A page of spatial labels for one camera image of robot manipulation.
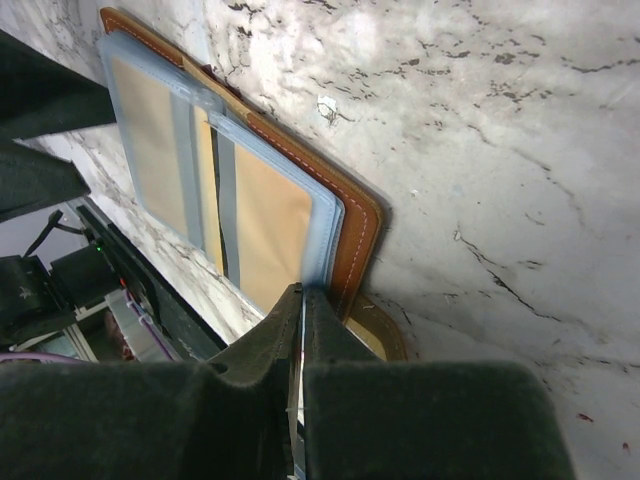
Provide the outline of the brown leather card holder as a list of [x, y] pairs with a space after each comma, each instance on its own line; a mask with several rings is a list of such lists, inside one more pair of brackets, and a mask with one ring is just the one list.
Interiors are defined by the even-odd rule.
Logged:
[[122, 11], [98, 46], [135, 195], [260, 312], [292, 283], [318, 287], [385, 360], [395, 322], [360, 291], [385, 221], [381, 202], [274, 125], [212, 72]]

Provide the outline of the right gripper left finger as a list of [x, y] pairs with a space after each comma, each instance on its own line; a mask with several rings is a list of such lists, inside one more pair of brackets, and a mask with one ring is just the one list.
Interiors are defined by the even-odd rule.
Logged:
[[5, 479], [286, 479], [303, 290], [205, 362], [12, 362]]

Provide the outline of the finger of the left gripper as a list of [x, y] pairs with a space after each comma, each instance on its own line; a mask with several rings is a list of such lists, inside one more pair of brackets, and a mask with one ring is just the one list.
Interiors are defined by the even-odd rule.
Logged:
[[1, 138], [43, 135], [116, 121], [104, 86], [1, 33]]

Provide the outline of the gold VIP credit card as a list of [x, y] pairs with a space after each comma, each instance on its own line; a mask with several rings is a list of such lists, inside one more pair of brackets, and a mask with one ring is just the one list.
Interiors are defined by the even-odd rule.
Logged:
[[186, 236], [171, 92], [156, 78], [120, 59], [112, 60], [112, 70], [141, 202], [157, 219]]

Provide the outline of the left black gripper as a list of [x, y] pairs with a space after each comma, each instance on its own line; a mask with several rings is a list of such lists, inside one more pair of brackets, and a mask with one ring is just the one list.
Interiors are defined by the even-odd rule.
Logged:
[[164, 359], [160, 330], [63, 203], [90, 192], [72, 162], [1, 141], [1, 222], [12, 219], [1, 233], [2, 359], [105, 360], [107, 340], [115, 358]]

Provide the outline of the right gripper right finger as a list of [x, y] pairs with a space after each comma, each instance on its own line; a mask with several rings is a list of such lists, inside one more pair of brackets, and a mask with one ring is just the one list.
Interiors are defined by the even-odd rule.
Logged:
[[511, 362], [385, 362], [305, 301], [303, 395], [311, 479], [571, 479], [553, 405]]

